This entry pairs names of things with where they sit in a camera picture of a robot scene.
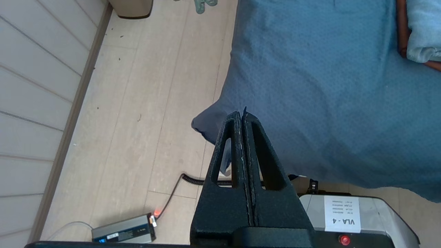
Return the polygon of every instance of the white label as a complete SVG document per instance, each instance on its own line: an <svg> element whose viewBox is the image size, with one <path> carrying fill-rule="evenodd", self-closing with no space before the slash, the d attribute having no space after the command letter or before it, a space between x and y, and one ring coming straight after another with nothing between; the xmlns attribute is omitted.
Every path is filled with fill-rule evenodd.
<svg viewBox="0 0 441 248"><path fill-rule="evenodd" d="M118 233L109 234L109 235L107 235L107 239L112 239L112 238L115 238L115 237L118 237L118 236L119 236Z"/></svg>
<svg viewBox="0 0 441 248"><path fill-rule="evenodd" d="M325 231L360 233L358 197L325 195Z"/></svg>

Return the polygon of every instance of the trash bin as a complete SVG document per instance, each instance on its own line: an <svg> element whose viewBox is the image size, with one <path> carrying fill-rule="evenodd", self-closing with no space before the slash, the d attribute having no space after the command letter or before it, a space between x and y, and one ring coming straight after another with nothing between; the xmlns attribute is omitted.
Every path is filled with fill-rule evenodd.
<svg viewBox="0 0 441 248"><path fill-rule="evenodd" d="M109 0L117 15L126 19L141 19L150 16L153 0Z"/></svg>

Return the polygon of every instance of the light blue blanket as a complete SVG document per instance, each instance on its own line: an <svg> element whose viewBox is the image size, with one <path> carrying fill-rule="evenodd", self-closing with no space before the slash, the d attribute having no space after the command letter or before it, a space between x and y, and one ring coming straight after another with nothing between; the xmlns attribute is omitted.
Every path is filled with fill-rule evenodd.
<svg viewBox="0 0 441 248"><path fill-rule="evenodd" d="M407 17L412 30L407 58L441 61L441 0L407 0Z"/></svg>
<svg viewBox="0 0 441 248"><path fill-rule="evenodd" d="M220 99L261 121L285 172L441 202L441 74L397 52L395 0L239 0Z"/></svg>

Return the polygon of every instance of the wooden floor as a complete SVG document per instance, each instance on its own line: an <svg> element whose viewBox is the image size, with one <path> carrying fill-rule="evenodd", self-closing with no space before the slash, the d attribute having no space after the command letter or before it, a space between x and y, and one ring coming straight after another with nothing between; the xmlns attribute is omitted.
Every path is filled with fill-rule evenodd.
<svg viewBox="0 0 441 248"><path fill-rule="evenodd" d="M213 145L191 129L219 98L237 0L196 14L193 1L158 0L142 20L113 13L43 231L85 221L94 227L161 209L182 172L204 176ZM295 181L302 191L307 181ZM441 237L441 205L398 188L321 188L387 200L417 232L421 247ZM200 188L181 183L156 228L156 243L188 244ZM81 225L55 240L90 240Z"/></svg>

